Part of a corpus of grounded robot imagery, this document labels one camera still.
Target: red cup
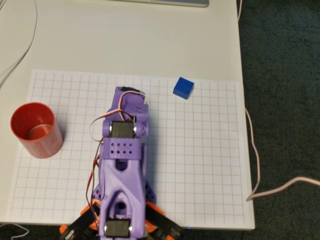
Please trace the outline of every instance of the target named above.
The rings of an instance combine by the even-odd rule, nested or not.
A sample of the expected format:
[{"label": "red cup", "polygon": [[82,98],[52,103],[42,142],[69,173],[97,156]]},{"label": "red cup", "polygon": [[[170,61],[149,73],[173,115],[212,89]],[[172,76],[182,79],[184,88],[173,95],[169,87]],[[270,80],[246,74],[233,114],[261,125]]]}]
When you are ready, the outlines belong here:
[{"label": "red cup", "polygon": [[20,106],[11,117],[11,130],[27,151],[39,159],[55,155],[63,138],[52,110],[40,102]]}]

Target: blue block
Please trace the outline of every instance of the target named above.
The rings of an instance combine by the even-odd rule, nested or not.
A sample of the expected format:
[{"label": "blue block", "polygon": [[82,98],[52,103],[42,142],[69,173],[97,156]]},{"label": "blue block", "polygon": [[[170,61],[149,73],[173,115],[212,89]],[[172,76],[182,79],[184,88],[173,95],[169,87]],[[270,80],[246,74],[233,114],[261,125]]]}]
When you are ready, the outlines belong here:
[{"label": "blue block", "polygon": [[188,81],[187,79],[180,77],[173,89],[173,94],[183,99],[188,99],[193,86],[194,83],[192,81]]}]

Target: floor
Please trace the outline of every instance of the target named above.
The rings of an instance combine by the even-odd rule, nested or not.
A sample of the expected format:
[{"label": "floor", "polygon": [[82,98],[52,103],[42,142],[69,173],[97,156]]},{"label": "floor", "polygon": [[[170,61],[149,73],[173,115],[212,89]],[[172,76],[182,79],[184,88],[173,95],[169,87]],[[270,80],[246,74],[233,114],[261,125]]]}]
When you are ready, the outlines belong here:
[{"label": "floor", "polygon": [[[245,104],[261,159],[258,192],[295,176],[320,179],[320,1],[243,0],[239,31]],[[296,183],[254,200],[255,230],[188,230],[184,239],[318,240],[319,203],[319,187]],[[25,240],[59,237],[57,226],[28,228]],[[0,240],[22,232],[5,226]]]}]

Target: cable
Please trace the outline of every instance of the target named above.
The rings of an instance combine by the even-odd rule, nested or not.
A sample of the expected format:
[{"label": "cable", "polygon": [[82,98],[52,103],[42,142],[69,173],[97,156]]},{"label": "cable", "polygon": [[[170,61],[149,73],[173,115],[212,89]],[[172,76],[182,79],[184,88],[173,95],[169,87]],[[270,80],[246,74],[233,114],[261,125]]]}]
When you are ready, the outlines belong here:
[{"label": "cable", "polygon": [[242,1],[243,1],[243,0],[240,0],[239,13],[238,13],[238,22],[239,22],[239,20],[240,20],[241,11],[242,11]]},{"label": "cable", "polygon": [[260,158],[259,158],[259,154],[255,145],[255,139],[254,139],[254,131],[253,131],[253,127],[252,127],[252,122],[251,122],[251,118],[249,115],[249,112],[247,109],[245,109],[245,113],[246,116],[248,118],[249,121],[249,125],[250,125],[250,134],[251,134],[251,144],[252,147],[254,149],[255,152],[255,156],[256,156],[256,167],[257,167],[257,180],[256,180],[256,185],[254,187],[254,189],[252,190],[251,194],[247,197],[247,201],[250,201],[254,198],[258,198],[258,197],[263,197],[263,196],[267,196],[267,195],[271,195],[271,194],[276,194],[281,192],[282,190],[286,189],[287,187],[291,186],[292,184],[302,181],[302,182],[307,182],[310,184],[314,184],[320,187],[320,181],[318,180],[314,180],[312,178],[309,177],[304,177],[304,176],[297,176],[293,179],[291,179],[290,181],[286,182],[285,184],[283,184],[280,187],[277,187],[275,189],[272,190],[268,190],[268,191],[263,191],[263,192],[259,192],[259,193],[255,193],[259,187],[260,184]]},{"label": "cable", "polygon": [[4,5],[6,4],[7,0],[1,0],[0,1],[0,11],[1,9],[4,7]]},{"label": "cable", "polygon": [[[118,104],[118,109],[121,109],[121,110],[122,110],[122,103],[123,103],[123,100],[124,100],[124,96],[125,96],[126,94],[137,94],[137,95],[146,96],[146,95],[145,95],[143,92],[141,92],[141,91],[140,91],[140,92],[131,91],[131,90],[125,91],[125,92],[122,93],[121,96],[120,96],[119,104]],[[119,112],[119,114],[120,114],[120,117],[121,117],[122,121],[125,121],[126,119],[125,119],[123,113],[122,113],[122,112]]]},{"label": "cable", "polygon": [[89,124],[89,127],[88,127],[88,129],[89,129],[89,134],[90,134],[91,138],[92,138],[94,141],[100,142],[100,140],[95,139],[94,136],[93,136],[93,134],[91,133],[91,126],[95,123],[95,121],[97,121],[97,120],[99,120],[99,119],[102,119],[102,118],[105,118],[105,117],[108,117],[108,116],[110,116],[110,115],[112,115],[112,114],[115,114],[115,113],[118,113],[118,112],[122,112],[122,113],[126,114],[130,120],[132,119],[132,116],[131,116],[129,113],[123,111],[122,109],[115,109],[115,110],[109,111],[109,112],[107,112],[107,113],[105,113],[105,114],[103,114],[103,115],[101,115],[101,116],[98,116],[97,118],[95,118],[94,120],[92,120],[92,122]]},{"label": "cable", "polygon": [[17,239],[17,238],[22,238],[24,236],[26,236],[30,231],[28,229],[26,229],[25,227],[19,225],[19,224],[15,224],[15,223],[4,223],[4,224],[1,224],[0,225],[0,228],[2,228],[3,226],[6,226],[6,225],[15,225],[23,230],[25,230],[25,233],[24,234],[21,234],[21,235],[17,235],[17,236],[12,236],[10,239],[13,240],[13,239]]},{"label": "cable", "polygon": [[[0,7],[0,10],[2,9],[2,7],[5,5],[5,3],[7,2],[7,0],[5,0],[4,4]],[[33,36],[31,39],[31,42],[28,46],[28,48],[25,50],[24,54],[18,58],[17,61],[15,61],[12,65],[10,65],[1,75],[0,75],[0,79],[1,77],[8,71],[8,74],[3,78],[3,80],[0,82],[0,89],[2,88],[3,84],[5,83],[5,81],[7,80],[7,78],[10,76],[10,74],[16,69],[16,67],[19,65],[19,63],[25,58],[25,56],[27,55],[27,53],[29,52],[29,49],[32,46],[32,43],[34,42],[35,39],[35,35],[36,35],[36,29],[37,29],[37,23],[38,23],[38,8],[37,8],[37,3],[36,0],[33,0],[34,2],[34,6],[35,6],[35,23],[34,23],[34,30],[33,30]]]}]

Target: grid paper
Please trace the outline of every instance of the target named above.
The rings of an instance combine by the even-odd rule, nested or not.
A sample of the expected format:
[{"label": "grid paper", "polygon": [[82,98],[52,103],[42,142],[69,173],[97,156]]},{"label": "grid paper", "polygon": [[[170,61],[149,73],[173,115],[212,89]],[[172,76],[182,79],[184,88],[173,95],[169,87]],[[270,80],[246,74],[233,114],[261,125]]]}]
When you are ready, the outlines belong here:
[{"label": "grid paper", "polygon": [[[19,144],[6,220],[69,224],[79,217],[98,145],[88,124],[111,107],[116,86],[127,86],[145,92],[149,104],[147,179],[157,206],[182,227],[252,229],[239,84],[190,79],[194,89],[184,100],[172,93],[177,80],[33,70],[27,100],[50,106],[64,142],[47,159]],[[92,128],[96,139],[102,121]]]}]

